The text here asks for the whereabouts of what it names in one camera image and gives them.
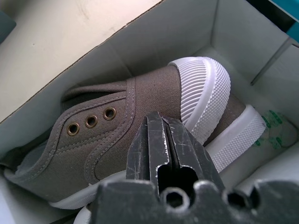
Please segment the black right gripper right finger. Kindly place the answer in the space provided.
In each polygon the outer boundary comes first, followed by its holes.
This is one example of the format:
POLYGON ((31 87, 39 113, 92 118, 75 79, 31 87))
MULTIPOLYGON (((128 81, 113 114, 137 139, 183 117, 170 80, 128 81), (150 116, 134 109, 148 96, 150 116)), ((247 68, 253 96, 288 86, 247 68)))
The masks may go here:
POLYGON ((163 119, 171 144, 172 175, 179 187, 193 187, 196 181, 207 180, 217 187, 223 182, 204 147, 177 119, 163 119))

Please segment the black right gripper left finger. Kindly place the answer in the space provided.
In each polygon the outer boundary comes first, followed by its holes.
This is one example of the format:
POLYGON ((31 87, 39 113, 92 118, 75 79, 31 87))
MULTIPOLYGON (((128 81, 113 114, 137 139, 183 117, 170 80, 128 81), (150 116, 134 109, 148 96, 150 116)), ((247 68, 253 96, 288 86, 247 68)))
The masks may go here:
POLYGON ((170 182, 173 176, 171 136, 173 118, 146 115, 128 151, 126 180, 170 182))

